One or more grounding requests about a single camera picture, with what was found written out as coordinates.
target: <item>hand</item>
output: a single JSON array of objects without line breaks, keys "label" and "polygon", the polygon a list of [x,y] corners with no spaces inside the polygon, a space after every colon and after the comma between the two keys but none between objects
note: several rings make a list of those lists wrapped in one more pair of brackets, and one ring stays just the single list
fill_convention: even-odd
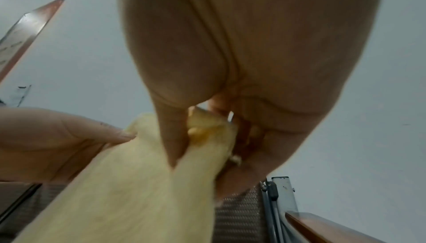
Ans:
[{"label": "hand", "polygon": [[0,108],[0,181],[66,183],[108,144],[133,139],[81,116]]},{"label": "hand", "polygon": [[379,0],[119,0],[127,44],[153,100],[171,165],[187,108],[239,125],[240,167],[219,197],[284,163],[331,110],[361,55]]}]

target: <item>white floor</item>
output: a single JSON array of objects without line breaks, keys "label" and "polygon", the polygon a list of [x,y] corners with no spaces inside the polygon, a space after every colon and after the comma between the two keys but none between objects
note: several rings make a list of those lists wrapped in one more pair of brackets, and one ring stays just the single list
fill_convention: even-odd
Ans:
[{"label": "white floor", "polygon": [[[0,0],[0,36],[52,0]],[[389,243],[426,238],[426,8],[383,0],[362,60],[328,118],[274,175],[300,211]],[[24,106],[126,126],[152,111],[124,45],[115,0],[66,0],[0,85],[32,84]]]}]

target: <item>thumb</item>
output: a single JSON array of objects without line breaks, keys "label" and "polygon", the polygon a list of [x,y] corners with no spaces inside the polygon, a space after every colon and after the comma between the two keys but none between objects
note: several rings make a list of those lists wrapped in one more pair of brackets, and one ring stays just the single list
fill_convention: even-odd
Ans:
[{"label": "thumb", "polygon": [[126,133],[120,128],[81,116],[68,115],[63,122],[73,136],[81,139],[120,144],[135,138],[135,135]]},{"label": "thumb", "polygon": [[160,135],[167,152],[169,164],[176,166],[188,147],[188,109],[175,108],[154,101],[160,127]]}]

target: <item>yellow cloth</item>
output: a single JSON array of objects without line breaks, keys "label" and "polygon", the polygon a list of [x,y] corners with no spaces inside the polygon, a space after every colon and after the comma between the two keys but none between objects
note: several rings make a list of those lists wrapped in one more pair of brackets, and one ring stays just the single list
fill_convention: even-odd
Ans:
[{"label": "yellow cloth", "polygon": [[142,115],[137,137],[101,152],[14,243],[206,243],[214,225],[214,180],[236,128],[195,109],[190,145],[174,171],[157,119]]}]

